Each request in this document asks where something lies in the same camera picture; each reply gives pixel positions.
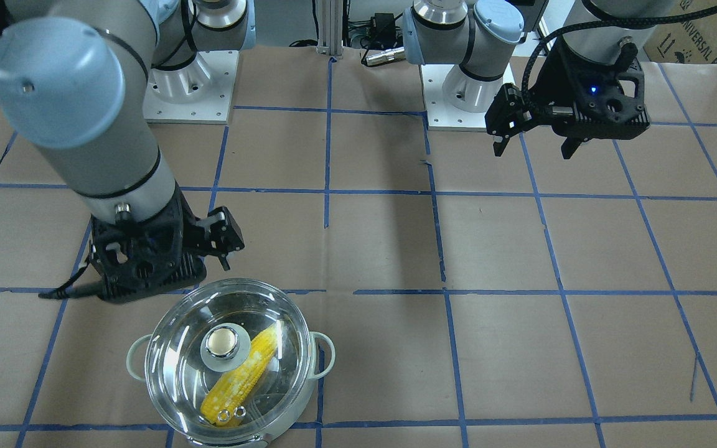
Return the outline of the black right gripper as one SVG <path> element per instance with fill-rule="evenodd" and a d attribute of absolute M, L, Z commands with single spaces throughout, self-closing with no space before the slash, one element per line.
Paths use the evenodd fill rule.
<path fill-rule="evenodd" d="M 230 271 L 228 256 L 244 250 L 240 227 L 227 208 L 194 215 L 181 189 L 157 215 L 138 222 L 124 212 L 108 223 L 91 219 L 89 261 L 100 280 L 88 294 L 112 304 L 124 304 L 183 287 L 207 275 L 203 257 L 218 258 Z"/>

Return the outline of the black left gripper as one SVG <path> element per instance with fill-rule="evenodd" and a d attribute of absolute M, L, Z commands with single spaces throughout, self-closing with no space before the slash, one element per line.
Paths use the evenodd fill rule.
<path fill-rule="evenodd" d="M 550 125 L 563 136 L 561 156 L 569 161 L 586 139 L 634 139 L 650 127 L 645 77 L 637 46 L 614 45 L 614 61 L 597 63 L 559 37 L 541 66 L 535 84 L 520 89 L 503 84 L 485 114 L 495 157 L 512 136 Z"/>

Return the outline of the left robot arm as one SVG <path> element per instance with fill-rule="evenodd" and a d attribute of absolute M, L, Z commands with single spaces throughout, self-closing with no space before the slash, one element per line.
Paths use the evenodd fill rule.
<path fill-rule="evenodd" d="M 518 134 L 549 125 L 569 159 L 589 140 L 631 140 L 650 128 L 640 46 L 657 25 L 717 14 L 717 4 L 678 15 L 674 5 L 575 1 L 563 26 L 536 45 L 518 84 L 503 83 L 504 72 L 545 1 L 414 1 L 401 15 L 402 42 L 409 63 L 452 66 L 446 94 L 484 113 L 496 156 Z"/>

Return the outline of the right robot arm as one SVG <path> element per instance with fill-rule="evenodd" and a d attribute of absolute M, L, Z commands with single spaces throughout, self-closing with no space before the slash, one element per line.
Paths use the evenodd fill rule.
<path fill-rule="evenodd" d="M 190 209 L 143 116 L 212 85 L 207 51 L 250 49 L 252 1 L 0 1 L 0 107 L 90 210 L 83 266 L 49 300 L 123 304 L 228 271 L 244 249 L 227 207 Z"/>

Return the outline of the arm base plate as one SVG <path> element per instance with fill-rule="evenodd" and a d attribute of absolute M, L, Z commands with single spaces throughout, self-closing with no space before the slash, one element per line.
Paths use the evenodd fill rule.
<path fill-rule="evenodd" d="M 420 66 L 428 127 L 437 131 L 486 131 L 485 114 L 505 83 L 515 81 L 510 65 L 492 82 L 468 77 L 458 65 Z"/>
<path fill-rule="evenodd" d="M 151 69 L 143 118 L 151 124 L 222 124 L 230 121 L 241 53 L 198 53 L 173 71 Z"/>

